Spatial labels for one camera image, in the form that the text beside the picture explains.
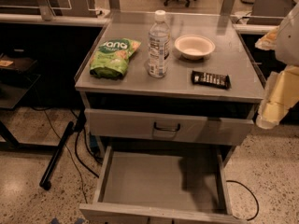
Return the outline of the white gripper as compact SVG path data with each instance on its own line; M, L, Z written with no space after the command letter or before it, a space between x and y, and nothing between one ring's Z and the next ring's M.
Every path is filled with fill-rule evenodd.
M266 81L264 98L258 109L256 125L273 129L299 102L299 4L274 28L255 43L257 49L275 50L276 58L288 64Z

